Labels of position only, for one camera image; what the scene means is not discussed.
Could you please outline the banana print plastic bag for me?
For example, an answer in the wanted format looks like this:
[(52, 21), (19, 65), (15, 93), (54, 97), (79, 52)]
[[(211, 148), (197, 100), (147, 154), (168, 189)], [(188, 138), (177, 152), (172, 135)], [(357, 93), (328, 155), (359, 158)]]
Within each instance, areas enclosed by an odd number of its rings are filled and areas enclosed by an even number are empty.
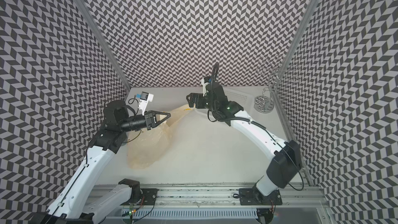
[(159, 161), (175, 142), (175, 131), (183, 117), (193, 112), (193, 108), (183, 105), (171, 111), (171, 117), (149, 131), (131, 131), (127, 135), (127, 166), (143, 170)]

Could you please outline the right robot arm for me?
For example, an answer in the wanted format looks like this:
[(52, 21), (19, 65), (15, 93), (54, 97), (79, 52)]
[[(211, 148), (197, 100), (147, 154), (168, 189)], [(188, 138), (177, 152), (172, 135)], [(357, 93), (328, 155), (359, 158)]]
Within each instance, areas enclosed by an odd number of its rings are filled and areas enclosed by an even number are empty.
[(240, 104), (228, 99), (219, 83), (205, 82), (202, 93), (191, 93), (186, 99), (190, 108), (207, 109), (215, 121), (239, 131), (265, 154), (269, 160), (265, 174), (252, 187), (251, 195), (242, 200), (259, 205), (276, 204), (278, 190), (284, 189), (300, 173), (300, 145), (280, 139), (254, 121)]

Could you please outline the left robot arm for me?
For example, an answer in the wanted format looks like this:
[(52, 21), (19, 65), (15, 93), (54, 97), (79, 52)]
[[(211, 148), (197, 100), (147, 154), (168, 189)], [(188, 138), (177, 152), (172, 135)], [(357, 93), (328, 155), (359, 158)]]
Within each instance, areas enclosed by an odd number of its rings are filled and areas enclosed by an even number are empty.
[(123, 100), (106, 104), (105, 119), (90, 141), (83, 162), (47, 210), (32, 215), (30, 224), (99, 224), (123, 203), (144, 203), (140, 183), (123, 179), (109, 193), (86, 205), (99, 176), (127, 140), (127, 133), (152, 130), (171, 117), (170, 113), (159, 111), (130, 116), (132, 110)]

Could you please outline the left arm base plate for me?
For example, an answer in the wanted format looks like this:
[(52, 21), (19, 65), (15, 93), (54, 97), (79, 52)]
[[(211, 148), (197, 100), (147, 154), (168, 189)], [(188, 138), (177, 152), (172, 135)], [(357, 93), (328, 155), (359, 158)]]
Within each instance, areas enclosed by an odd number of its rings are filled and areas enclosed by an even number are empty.
[(123, 205), (155, 205), (158, 192), (159, 190), (157, 188), (132, 189), (132, 192), (127, 194), (130, 198), (125, 203), (123, 203)]

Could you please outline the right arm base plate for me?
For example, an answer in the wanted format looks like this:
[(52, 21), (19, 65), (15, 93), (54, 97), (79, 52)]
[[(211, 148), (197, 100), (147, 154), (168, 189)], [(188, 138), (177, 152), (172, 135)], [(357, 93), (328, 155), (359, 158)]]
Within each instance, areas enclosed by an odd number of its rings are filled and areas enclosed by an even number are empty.
[(279, 190), (273, 191), (269, 196), (264, 196), (256, 187), (240, 188), (238, 190), (241, 205), (282, 205), (282, 196)]

